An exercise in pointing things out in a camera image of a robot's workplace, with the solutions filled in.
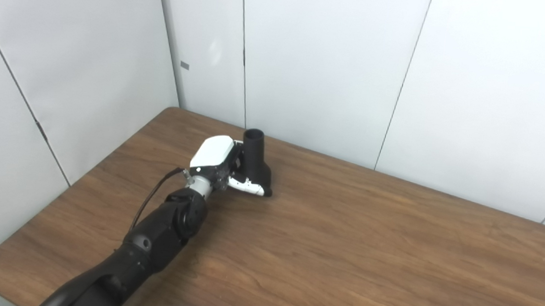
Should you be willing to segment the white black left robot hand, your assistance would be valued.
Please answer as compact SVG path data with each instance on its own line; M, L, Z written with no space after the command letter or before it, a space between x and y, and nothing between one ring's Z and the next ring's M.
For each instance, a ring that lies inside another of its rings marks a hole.
M264 159L264 139L243 141L212 136L190 161L187 187L207 199L212 191L232 188L259 197L270 197L271 170Z

